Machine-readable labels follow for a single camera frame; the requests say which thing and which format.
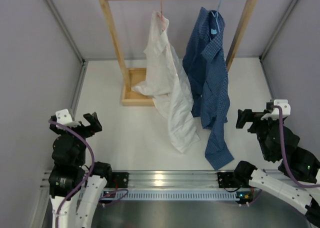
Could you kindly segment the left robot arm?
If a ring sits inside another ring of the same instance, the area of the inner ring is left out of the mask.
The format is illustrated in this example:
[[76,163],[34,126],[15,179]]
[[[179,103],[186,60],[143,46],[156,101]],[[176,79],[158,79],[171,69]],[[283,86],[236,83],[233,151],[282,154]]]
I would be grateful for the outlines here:
[[83,117],[88,125],[75,121],[64,109],[49,120],[50,130],[58,135],[52,144],[54,167],[48,179],[54,228],[90,228],[103,189],[113,183],[111,165],[95,161],[94,156],[88,171],[83,169],[86,152],[93,152],[86,139],[103,129],[95,112]]

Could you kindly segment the pink wire hanger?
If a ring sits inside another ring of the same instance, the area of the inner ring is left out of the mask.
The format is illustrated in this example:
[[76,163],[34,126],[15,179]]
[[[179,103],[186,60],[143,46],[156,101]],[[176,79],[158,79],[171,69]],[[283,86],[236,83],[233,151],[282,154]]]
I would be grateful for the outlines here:
[[160,20],[162,23],[162,31],[167,33],[170,21],[164,16],[164,0],[160,0]]

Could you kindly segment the white shirt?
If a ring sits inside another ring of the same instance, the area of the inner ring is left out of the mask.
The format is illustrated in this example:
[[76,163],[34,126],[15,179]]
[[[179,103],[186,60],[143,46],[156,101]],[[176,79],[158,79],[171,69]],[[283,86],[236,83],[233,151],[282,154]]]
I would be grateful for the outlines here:
[[146,55],[145,80],[132,90],[152,98],[157,111],[167,120],[171,144],[185,153],[199,141],[192,115],[194,100],[187,74],[168,38],[169,20],[159,11],[151,15]]

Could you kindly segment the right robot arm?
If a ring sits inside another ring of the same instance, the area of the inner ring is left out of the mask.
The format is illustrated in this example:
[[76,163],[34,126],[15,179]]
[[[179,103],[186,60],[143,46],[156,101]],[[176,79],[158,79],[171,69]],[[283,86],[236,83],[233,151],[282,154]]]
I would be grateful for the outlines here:
[[256,134],[263,158],[280,161],[278,170],[295,186],[273,178],[248,161],[240,161],[233,171],[233,182],[265,191],[300,212],[312,225],[320,226],[320,162],[310,151],[299,147],[300,137],[284,126],[291,114],[289,105],[272,105],[262,112],[238,110],[236,128],[251,123],[249,133]]

